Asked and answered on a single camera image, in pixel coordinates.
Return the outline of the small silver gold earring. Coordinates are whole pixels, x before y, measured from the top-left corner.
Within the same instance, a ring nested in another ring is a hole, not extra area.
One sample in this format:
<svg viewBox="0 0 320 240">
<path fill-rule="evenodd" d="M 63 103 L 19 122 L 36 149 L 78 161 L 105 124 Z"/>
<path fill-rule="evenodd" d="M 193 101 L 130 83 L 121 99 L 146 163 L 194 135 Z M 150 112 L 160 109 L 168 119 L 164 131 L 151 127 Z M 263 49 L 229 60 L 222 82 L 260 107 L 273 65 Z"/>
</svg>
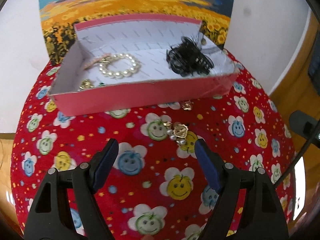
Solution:
<svg viewBox="0 0 320 240">
<path fill-rule="evenodd" d="M 181 107 L 185 111 L 191 111 L 193 109 L 193 104 L 190 100 L 187 100 L 181 103 Z"/>
</svg>

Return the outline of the gold pearl earring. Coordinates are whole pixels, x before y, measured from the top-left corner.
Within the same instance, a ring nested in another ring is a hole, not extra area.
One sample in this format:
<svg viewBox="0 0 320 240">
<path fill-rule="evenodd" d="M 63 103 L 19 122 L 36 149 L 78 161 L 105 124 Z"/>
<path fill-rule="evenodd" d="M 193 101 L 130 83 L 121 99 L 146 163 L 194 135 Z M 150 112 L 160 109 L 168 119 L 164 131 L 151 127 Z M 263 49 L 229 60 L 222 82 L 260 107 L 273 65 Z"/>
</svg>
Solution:
<svg viewBox="0 0 320 240">
<path fill-rule="evenodd" d="M 186 144 L 186 138 L 188 135 L 188 126 L 175 122 L 166 121 L 163 123 L 163 126 L 167 129 L 167 135 L 170 140 L 175 141 L 179 146 Z"/>
</svg>

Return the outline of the black hair claw with mesh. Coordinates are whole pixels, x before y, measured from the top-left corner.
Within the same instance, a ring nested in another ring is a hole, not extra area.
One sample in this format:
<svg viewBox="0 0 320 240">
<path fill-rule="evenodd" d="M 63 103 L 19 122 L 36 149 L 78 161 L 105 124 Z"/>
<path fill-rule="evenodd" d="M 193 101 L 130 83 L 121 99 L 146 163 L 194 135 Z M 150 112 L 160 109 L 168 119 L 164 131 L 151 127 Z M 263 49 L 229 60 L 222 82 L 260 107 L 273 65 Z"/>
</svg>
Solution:
<svg viewBox="0 0 320 240">
<path fill-rule="evenodd" d="M 221 51 L 219 47 L 202 48 L 204 34 L 199 32 L 196 38 L 182 36 L 181 43 L 170 47 L 166 51 L 166 61 L 169 68 L 181 77 L 198 75 L 209 75 L 215 67 L 209 57 Z"/>
</svg>

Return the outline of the gold pearl brooch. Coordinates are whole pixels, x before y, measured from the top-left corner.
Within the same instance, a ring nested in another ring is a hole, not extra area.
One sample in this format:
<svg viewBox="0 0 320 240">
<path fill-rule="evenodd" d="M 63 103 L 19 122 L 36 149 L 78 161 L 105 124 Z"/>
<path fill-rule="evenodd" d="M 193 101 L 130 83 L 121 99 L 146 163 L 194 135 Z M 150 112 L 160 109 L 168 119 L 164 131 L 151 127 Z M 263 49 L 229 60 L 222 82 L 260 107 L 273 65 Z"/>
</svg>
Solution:
<svg viewBox="0 0 320 240">
<path fill-rule="evenodd" d="M 81 81 L 78 91 L 84 91 L 88 89 L 98 88 L 98 87 L 105 87 L 106 84 L 103 82 L 99 82 L 97 85 L 95 85 L 91 80 L 84 79 Z"/>
</svg>

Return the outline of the pink hair clip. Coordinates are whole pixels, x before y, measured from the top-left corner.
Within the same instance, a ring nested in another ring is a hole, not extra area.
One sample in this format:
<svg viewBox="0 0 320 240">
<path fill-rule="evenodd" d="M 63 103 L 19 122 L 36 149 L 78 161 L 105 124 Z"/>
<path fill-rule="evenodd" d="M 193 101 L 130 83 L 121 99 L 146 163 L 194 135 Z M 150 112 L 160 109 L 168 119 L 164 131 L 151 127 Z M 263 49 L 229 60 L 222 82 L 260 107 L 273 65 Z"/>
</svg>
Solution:
<svg viewBox="0 0 320 240">
<path fill-rule="evenodd" d="M 82 69 L 83 70 L 87 70 L 89 68 L 92 68 L 94 64 L 96 63 L 106 63 L 107 61 L 109 61 L 110 59 L 112 58 L 112 55 L 111 54 L 106 54 L 100 58 L 97 58 L 97 59 L 93 59 L 92 61 L 90 62 L 87 62 L 85 63 L 83 66 L 82 66 Z"/>
</svg>

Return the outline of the red smiley flower tablecloth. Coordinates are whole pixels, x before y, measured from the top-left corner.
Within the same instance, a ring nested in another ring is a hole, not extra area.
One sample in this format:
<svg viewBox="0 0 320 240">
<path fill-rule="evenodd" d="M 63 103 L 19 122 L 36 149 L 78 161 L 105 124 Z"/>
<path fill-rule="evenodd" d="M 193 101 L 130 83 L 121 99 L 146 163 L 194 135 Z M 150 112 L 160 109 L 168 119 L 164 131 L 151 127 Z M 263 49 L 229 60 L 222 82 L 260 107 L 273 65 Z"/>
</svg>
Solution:
<svg viewBox="0 0 320 240">
<path fill-rule="evenodd" d="M 20 117 L 11 158 L 16 215 L 25 227 L 46 172 L 89 161 L 108 139 L 119 142 L 119 157 L 96 200 L 116 239 L 197 239 L 217 200 L 195 158 L 204 139 L 225 162 L 242 170 L 262 167 L 276 181 L 287 169 L 281 146 L 280 114 L 260 83 L 236 61 L 239 75 L 224 96 L 149 107 L 65 116 L 48 90 L 59 66 L 48 64 L 31 89 Z M 186 144 L 170 140 L 163 123 L 188 126 Z"/>
</svg>

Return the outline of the pink cardboard box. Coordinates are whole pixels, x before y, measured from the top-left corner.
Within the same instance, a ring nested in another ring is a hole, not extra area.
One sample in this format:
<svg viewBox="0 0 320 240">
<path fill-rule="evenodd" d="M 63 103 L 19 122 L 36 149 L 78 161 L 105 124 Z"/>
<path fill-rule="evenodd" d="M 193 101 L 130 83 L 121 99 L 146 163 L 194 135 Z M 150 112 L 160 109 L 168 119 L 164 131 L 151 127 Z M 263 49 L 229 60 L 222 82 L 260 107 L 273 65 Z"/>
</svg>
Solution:
<svg viewBox="0 0 320 240">
<path fill-rule="evenodd" d="M 65 115 L 84 115 L 227 94 L 239 70 L 222 50 L 211 54 L 209 75 L 181 77 L 166 61 L 166 51 L 181 37 L 196 38 L 201 21 L 165 14 L 117 15 L 78 23 L 76 41 L 65 55 L 49 97 Z M 106 63 L 82 66 L 111 54 Z M 78 91 L 82 80 L 95 85 Z"/>
</svg>

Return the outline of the sunflower field painting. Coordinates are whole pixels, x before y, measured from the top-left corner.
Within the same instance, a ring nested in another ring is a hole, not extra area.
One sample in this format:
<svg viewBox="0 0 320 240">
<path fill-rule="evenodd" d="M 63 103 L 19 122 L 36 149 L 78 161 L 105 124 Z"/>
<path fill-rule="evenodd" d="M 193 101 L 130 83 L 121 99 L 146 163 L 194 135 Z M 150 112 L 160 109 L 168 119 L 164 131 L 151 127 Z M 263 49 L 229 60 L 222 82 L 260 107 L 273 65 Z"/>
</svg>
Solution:
<svg viewBox="0 0 320 240">
<path fill-rule="evenodd" d="M 39 0 L 44 42 L 52 65 L 60 64 L 75 42 L 77 23 L 107 16 L 166 14 L 203 22 L 201 31 L 225 45 L 234 0 Z"/>
</svg>

